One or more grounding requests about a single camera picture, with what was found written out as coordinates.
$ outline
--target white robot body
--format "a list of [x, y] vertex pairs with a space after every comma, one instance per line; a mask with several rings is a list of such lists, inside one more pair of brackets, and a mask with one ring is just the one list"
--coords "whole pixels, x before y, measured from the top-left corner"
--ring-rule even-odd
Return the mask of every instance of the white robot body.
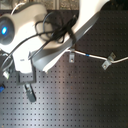
[[[109, 0], [80, 0], [79, 18], [77, 23], [72, 28], [74, 34], [77, 33], [83, 27], [83, 25], [88, 22], [89, 19], [91, 19], [91, 17], [99, 12], [101, 7], [108, 1]], [[8, 45], [3, 45], [0, 43], [0, 48], [5, 52], [10, 53], [21, 41], [35, 35], [35, 24], [38, 21], [43, 21], [46, 14], [46, 8], [42, 4], [33, 4], [17, 14], [3, 15], [2, 17], [8, 17], [12, 20], [15, 29], [15, 36], [13, 41]], [[38, 26], [38, 32], [43, 32], [43, 27], [40, 26]], [[92, 26], [83, 31], [82, 35], [84, 35], [91, 27]], [[54, 66], [54, 64], [66, 52], [66, 50], [72, 46], [72, 42], [66, 44], [69, 38], [69, 34], [66, 34], [63, 44], [58, 44], [56, 41], [52, 41], [44, 48], [46, 53], [52, 51], [46, 56], [53, 54], [53, 58], [48, 61], [48, 63], [43, 67], [42, 71], [47, 72], [51, 67]], [[21, 45], [13, 53], [16, 71], [20, 71], [21, 73], [25, 74], [31, 73], [32, 63], [30, 60], [28, 60], [28, 56], [30, 53], [38, 50], [44, 43], [45, 41], [37, 36]]]

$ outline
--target metal bracket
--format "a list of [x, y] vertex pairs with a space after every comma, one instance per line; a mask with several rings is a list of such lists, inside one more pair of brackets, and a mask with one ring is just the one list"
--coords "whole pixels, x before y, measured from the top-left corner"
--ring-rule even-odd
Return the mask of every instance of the metal bracket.
[[29, 99], [30, 102], [35, 102], [36, 101], [36, 96], [33, 92], [32, 86], [31, 84], [25, 84], [23, 85], [24, 91], [27, 94], [27, 97]]
[[104, 70], [106, 70], [112, 63], [111, 61], [114, 61], [116, 58], [115, 54], [112, 52], [111, 55], [108, 57], [108, 59], [103, 63], [102, 67]]
[[70, 54], [69, 54], [69, 63], [74, 63], [75, 62], [75, 45], [71, 47], [70, 49]]

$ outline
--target blue light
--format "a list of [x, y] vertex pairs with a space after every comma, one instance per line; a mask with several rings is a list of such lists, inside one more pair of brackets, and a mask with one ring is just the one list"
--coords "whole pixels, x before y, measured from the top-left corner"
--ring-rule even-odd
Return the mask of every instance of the blue light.
[[7, 32], [7, 27], [3, 27], [1, 32], [2, 32], [3, 35], [5, 35], [6, 32]]

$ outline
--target cable clip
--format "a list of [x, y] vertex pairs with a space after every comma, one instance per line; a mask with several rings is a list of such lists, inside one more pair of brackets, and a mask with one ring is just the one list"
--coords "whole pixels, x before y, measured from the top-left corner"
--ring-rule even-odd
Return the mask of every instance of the cable clip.
[[102, 64], [102, 68], [106, 70], [110, 65], [112, 65], [111, 61], [114, 61], [116, 58], [115, 54], [112, 52], [108, 59]]
[[74, 63], [75, 62], [75, 45], [71, 47], [69, 50], [70, 50], [69, 63]]

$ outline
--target black pegboard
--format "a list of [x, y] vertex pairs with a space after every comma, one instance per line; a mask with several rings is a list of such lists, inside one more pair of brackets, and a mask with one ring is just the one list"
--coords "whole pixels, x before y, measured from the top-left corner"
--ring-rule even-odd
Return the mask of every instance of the black pegboard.
[[[61, 11], [64, 21], [69, 11]], [[127, 11], [102, 11], [100, 19], [76, 46], [88, 54], [117, 59], [128, 56]], [[30, 103], [16, 75], [0, 75], [6, 89], [0, 93], [0, 127], [4, 128], [128, 128], [128, 61], [103, 71], [103, 61], [65, 53], [45, 74], [36, 70], [33, 84], [37, 102]], [[22, 80], [31, 75], [22, 75]]]

